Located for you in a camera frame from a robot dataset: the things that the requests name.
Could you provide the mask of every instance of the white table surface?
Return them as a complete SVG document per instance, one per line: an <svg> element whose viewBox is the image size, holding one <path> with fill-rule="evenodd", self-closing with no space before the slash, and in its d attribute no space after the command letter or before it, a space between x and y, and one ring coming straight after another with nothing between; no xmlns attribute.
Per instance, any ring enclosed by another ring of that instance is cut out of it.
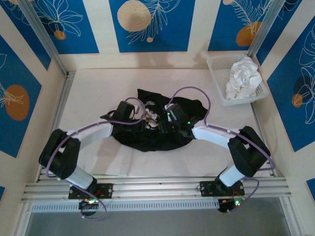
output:
<svg viewBox="0 0 315 236"><path fill-rule="evenodd" d="M94 122L116 109L121 100L136 97L137 89L171 97L184 86L201 88L209 95L211 110L208 122L229 128L248 125L257 131L251 105L222 106L209 71L202 69L79 69L60 128L73 130ZM178 96L199 99L205 108L208 107L204 95L196 90L187 89ZM228 150L206 141L193 140L172 151L140 152L110 137L82 149L78 165L92 174L190 177L217 176L228 161L232 161ZM268 177L269 172L258 172L256 176Z"/></svg>

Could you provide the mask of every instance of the plastic basket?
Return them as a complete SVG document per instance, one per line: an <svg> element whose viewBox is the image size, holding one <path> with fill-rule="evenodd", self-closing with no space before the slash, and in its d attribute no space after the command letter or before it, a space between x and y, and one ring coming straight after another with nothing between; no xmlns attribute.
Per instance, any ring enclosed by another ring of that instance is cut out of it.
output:
<svg viewBox="0 0 315 236"><path fill-rule="evenodd" d="M251 103L268 96L269 93L268 89L266 88L264 83L261 82L256 89L255 97L247 97L235 100L227 100L225 98L226 83L227 81L229 81L229 75L232 65L240 61L245 56L246 55L243 53L222 54L207 59L207 64L209 66L211 78L217 87L220 101L224 106Z"/></svg>

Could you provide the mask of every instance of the floral wall pattern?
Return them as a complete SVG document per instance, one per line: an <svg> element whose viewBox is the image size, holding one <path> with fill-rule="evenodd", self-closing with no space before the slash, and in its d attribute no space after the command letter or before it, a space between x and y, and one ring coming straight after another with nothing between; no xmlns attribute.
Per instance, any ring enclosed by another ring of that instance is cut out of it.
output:
<svg viewBox="0 0 315 236"><path fill-rule="evenodd" d="M315 141L315 17L267 82L294 151Z"/></svg>
<svg viewBox="0 0 315 236"><path fill-rule="evenodd" d="M27 34L32 29L16 1L0 0L0 3L30 44ZM31 4L60 54L98 53L82 0L32 0Z"/></svg>
<svg viewBox="0 0 315 236"><path fill-rule="evenodd" d="M41 84L0 36L0 150L17 157Z"/></svg>
<svg viewBox="0 0 315 236"><path fill-rule="evenodd" d="M208 51L247 50L273 0L222 0ZM286 0L267 37L263 60L279 38L301 0Z"/></svg>
<svg viewBox="0 0 315 236"><path fill-rule="evenodd" d="M194 2L110 0L119 51L187 51Z"/></svg>

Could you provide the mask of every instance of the black mounting bracket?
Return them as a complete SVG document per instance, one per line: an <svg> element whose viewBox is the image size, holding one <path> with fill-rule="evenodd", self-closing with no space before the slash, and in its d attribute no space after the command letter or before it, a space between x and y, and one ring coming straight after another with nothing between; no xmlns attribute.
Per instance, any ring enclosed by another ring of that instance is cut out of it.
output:
<svg viewBox="0 0 315 236"><path fill-rule="evenodd" d="M233 186L226 187L219 181L202 181L200 182L200 192L202 197L231 197L244 196L245 191L243 183L237 181Z"/></svg>
<svg viewBox="0 0 315 236"><path fill-rule="evenodd" d="M99 199L111 199L113 194L113 184L112 183L97 183L95 185L95 192L93 193ZM91 198L88 194L80 191L75 187L70 187L69 199L86 199Z"/></svg>

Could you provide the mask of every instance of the crumpled white towel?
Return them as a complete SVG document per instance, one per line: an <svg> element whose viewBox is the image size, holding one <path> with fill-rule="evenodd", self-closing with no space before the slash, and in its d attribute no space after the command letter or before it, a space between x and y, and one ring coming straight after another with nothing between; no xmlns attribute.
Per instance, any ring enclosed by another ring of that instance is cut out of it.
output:
<svg viewBox="0 0 315 236"><path fill-rule="evenodd" d="M258 66L249 57L234 63L230 71L230 80L226 83L226 99L255 97L256 88L262 81Z"/></svg>

